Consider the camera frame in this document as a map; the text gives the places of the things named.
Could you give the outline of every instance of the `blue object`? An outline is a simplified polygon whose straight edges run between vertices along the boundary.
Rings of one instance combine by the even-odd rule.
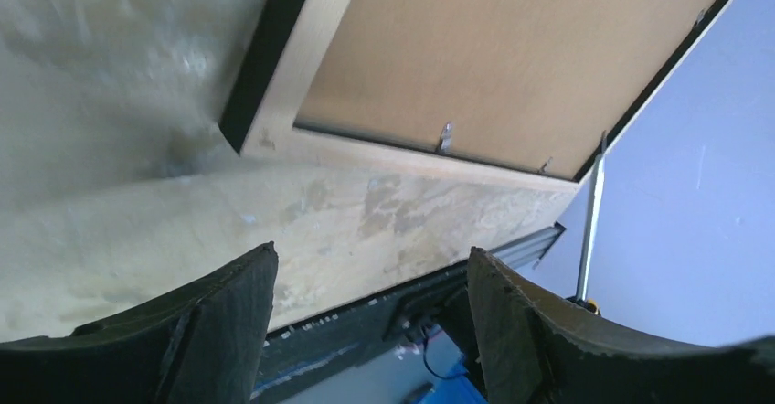
[[[446,377],[465,373],[462,361],[450,369]],[[436,388],[423,398],[419,404],[487,404],[482,394],[466,377],[439,381]]]

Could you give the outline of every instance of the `metal bracket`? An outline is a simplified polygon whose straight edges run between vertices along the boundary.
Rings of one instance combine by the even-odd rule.
[[[447,153],[452,145],[452,122],[447,122],[439,136],[439,146],[436,147],[436,153]]]
[[[700,14],[697,15],[697,19],[695,20],[695,24],[693,27],[699,27],[700,24],[705,20],[705,14],[707,14],[707,11],[705,9],[700,10]]]
[[[540,168],[538,168],[538,173],[539,173],[539,174],[546,174],[546,173],[547,173],[547,168],[549,168],[549,166],[552,164],[552,159],[554,159],[554,157],[549,157],[549,158],[548,158],[548,159],[547,159],[547,160],[544,162],[544,164],[543,164],[543,165],[541,165],[541,167],[540,167]]]

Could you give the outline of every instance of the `white wall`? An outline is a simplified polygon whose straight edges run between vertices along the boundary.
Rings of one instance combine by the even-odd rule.
[[[735,0],[606,161],[589,296],[651,334],[775,334],[775,0]],[[535,270],[575,291],[587,192]]]

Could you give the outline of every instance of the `metal rod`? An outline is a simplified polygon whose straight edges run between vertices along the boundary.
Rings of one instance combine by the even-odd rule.
[[[576,283],[576,301],[587,301],[587,283],[589,281],[589,261],[592,259],[592,251],[595,248],[595,234],[598,230],[598,217],[600,215],[600,201],[603,196],[603,183],[605,182],[604,158],[606,149],[606,135],[603,133],[600,143],[600,154],[595,157],[592,166],[592,175],[589,178],[589,200],[587,201],[587,224],[584,227],[584,243],[581,249],[581,262],[579,263],[579,280]]]

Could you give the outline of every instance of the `black cable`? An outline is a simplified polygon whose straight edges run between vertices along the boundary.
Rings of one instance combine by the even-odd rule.
[[[428,334],[426,333],[424,327],[421,327],[420,331],[422,332],[422,364],[425,365],[425,368],[428,369],[428,372],[430,372],[430,374],[433,375],[434,377],[441,379],[443,381],[450,381],[460,377],[465,377],[465,373],[460,373],[460,374],[452,375],[450,377],[445,377],[444,375],[437,374],[433,369],[430,368],[430,365],[428,364],[428,342],[430,341],[430,339],[428,338]]]

